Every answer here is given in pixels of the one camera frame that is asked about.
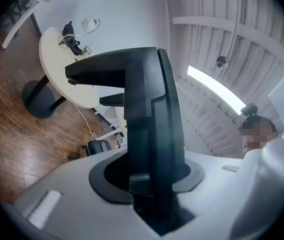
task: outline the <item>white ceiling slats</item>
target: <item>white ceiling slats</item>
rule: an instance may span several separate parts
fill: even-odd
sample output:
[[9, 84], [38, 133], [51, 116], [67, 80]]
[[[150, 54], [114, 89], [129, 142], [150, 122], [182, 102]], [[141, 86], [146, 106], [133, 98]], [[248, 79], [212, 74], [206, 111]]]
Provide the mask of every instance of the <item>white ceiling slats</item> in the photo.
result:
[[[244, 103], [256, 104], [258, 114], [270, 118], [278, 132], [283, 132], [284, 126], [268, 99], [284, 76], [281, 6], [274, 0], [167, 1], [171, 20], [170, 60], [183, 115], [185, 147], [205, 151], [204, 154], [240, 158], [242, 143], [238, 128], [245, 119], [188, 76], [189, 65], [222, 83]], [[238, 24], [231, 43], [236, 11]], [[216, 59], [226, 56], [230, 48], [230, 67], [220, 70]]]

